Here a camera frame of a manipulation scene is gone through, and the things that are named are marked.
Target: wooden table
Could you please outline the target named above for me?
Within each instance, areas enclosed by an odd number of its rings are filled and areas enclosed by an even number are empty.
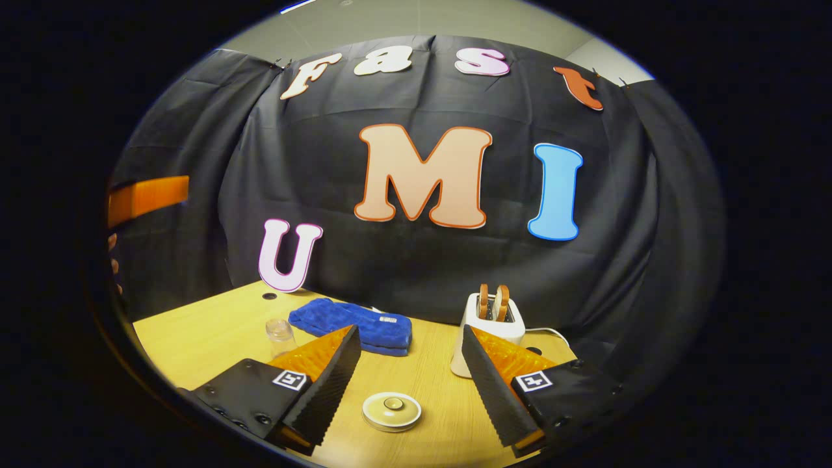
[[[267,292],[277,298],[264,299]],[[266,321],[288,319],[289,312],[317,297],[322,296],[309,291],[284,294],[258,281],[133,325],[159,371],[174,386],[193,390],[241,359],[268,362]],[[459,299],[460,319],[466,299]],[[335,468],[502,467],[517,462],[511,447],[500,445],[473,381],[451,372],[459,327],[411,320],[409,354],[392,357],[361,351],[323,445],[315,447],[310,457],[299,456]],[[303,345],[314,336],[295,328],[295,339]],[[527,333],[522,345],[535,346],[558,363],[575,359],[563,340],[546,332]],[[419,402],[423,414],[413,429],[382,432],[363,420],[361,404],[381,391],[402,392]]]

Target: ceiling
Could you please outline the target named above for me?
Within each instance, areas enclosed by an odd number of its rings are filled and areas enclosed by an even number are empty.
[[[567,57],[592,35],[520,0],[316,0],[266,18],[222,48],[287,63],[353,42],[409,34],[484,37]]]

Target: peach letter m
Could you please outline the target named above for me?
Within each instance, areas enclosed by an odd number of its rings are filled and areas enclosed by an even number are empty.
[[[433,191],[441,186],[439,202],[428,214],[431,221],[463,229],[485,225],[485,212],[479,209],[479,181],[491,133],[453,127],[424,161],[400,125],[371,125],[359,137],[368,147],[364,200],[354,210],[359,219],[393,219],[396,209],[387,201],[390,181],[410,221],[422,214]]]

